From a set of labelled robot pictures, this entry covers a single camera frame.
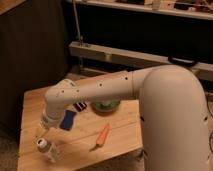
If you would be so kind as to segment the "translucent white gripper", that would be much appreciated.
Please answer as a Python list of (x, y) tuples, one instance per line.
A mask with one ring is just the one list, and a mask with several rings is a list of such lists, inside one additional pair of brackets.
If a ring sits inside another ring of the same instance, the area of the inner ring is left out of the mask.
[(59, 117), (57, 115), (48, 115), (43, 113), (41, 115), (41, 125), (49, 130), (50, 128), (56, 128), (58, 126)]

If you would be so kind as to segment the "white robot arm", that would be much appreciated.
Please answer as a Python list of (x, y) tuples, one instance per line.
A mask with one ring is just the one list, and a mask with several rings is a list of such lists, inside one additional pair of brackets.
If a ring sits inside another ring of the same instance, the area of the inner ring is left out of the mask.
[(210, 171), (208, 107), (197, 77), (177, 65), (116, 74), (77, 85), (64, 79), (45, 94), (41, 127), (61, 122), (78, 102), (139, 101), (146, 171)]

